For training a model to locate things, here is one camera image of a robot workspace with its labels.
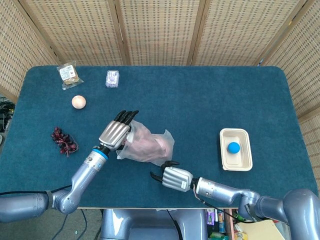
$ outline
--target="white tray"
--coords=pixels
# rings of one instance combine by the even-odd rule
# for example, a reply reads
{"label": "white tray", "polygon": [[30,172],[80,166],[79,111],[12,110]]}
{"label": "white tray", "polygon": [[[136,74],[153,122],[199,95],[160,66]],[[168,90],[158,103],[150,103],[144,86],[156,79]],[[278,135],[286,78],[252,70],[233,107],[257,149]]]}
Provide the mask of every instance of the white tray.
{"label": "white tray", "polygon": [[[240,145],[238,153],[228,152],[228,145],[236,142]],[[220,131],[220,147],[223,170],[249,171],[252,169],[252,155],[249,134],[241,128],[224,128]]]}

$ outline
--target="teal felt surface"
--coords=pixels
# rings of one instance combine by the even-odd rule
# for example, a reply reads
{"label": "teal felt surface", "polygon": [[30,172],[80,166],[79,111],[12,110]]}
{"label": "teal felt surface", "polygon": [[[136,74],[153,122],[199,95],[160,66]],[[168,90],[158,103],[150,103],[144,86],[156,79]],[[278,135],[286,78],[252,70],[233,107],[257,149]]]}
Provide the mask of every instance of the teal felt surface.
{"label": "teal felt surface", "polygon": [[[288,84],[277,67],[79,66],[83,84],[62,90],[55,66],[31,68],[16,105],[0,158],[0,192],[53,190],[71,177],[99,144],[106,125],[121,110],[139,110],[135,120],[152,133],[171,132],[173,160],[180,168],[235,188],[282,198],[289,190],[317,185],[300,132]],[[119,87],[106,88],[108,70],[119,71]],[[72,107],[75,95],[84,109]],[[79,151],[59,153],[55,126],[71,134]],[[219,132],[249,133],[253,168],[222,169]],[[81,207],[199,208],[191,191],[179,192],[151,179],[152,163],[109,160],[84,192]],[[208,200],[219,207],[226,204]]]}

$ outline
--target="grape bunch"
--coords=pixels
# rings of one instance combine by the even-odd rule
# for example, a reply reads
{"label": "grape bunch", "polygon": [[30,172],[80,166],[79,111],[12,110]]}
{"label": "grape bunch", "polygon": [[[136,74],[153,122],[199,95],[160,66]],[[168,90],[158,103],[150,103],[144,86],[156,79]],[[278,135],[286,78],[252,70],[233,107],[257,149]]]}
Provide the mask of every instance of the grape bunch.
{"label": "grape bunch", "polygon": [[66,154],[67,157],[71,153],[78,150],[79,146],[72,136],[64,134],[59,127],[55,127],[53,133],[51,133],[52,140],[59,145],[60,153]]}

